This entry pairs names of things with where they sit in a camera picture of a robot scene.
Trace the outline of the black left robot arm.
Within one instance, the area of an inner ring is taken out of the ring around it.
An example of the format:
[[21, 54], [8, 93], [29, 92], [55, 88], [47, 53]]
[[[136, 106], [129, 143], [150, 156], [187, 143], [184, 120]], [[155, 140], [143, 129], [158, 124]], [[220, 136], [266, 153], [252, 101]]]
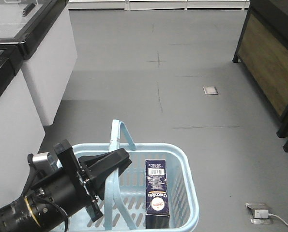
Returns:
[[103, 216], [98, 200], [105, 198], [107, 177], [122, 174], [132, 163], [124, 148], [76, 158], [67, 140], [54, 145], [61, 163], [42, 169], [28, 155], [30, 173], [21, 195], [0, 208], [0, 232], [49, 232], [85, 208], [93, 222]]

